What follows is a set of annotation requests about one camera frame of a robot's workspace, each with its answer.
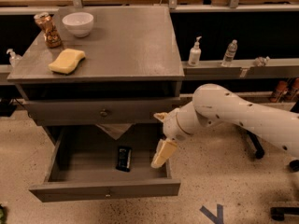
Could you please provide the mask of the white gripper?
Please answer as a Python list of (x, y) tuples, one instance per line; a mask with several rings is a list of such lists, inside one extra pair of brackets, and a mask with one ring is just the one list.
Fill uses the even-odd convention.
[(161, 168), (177, 150), (178, 145), (174, 141), (184, 141), (191, 135), (188, 133), (190, 115), (182, 108), (175, 108), (168, 114), (166, 112), (155, 113), (153, 117), (164, 122), (163, 132), (168, 138), (165, 140), (161, 139), (156, 147), (151, 167), (157, 169)]

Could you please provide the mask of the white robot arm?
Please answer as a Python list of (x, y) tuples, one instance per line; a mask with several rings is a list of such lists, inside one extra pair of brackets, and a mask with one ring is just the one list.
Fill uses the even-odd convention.
[(189, 103), (169, 113), (156, 113), (154, 117), (163, 124), (165, 138), (158, 143), (151, 162), (153, 168), (162, 167), (178, 144), (197, 130), (220, 122), (237, 125), (299, 157), (298, 113), (254, 104), (216, 84), (200, 86)]

